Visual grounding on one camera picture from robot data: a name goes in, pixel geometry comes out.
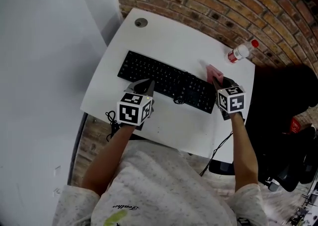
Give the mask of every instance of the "forearm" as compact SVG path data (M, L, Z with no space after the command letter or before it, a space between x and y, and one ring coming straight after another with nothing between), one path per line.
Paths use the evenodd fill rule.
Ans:
M258 164L241 115L232 114L231 121L234 139L235 190L237 191L247 184L258 183Z
M82 188L92 190L99 196L106 191L134 129L135 127L126 125L115 133L91 162L84 175Z

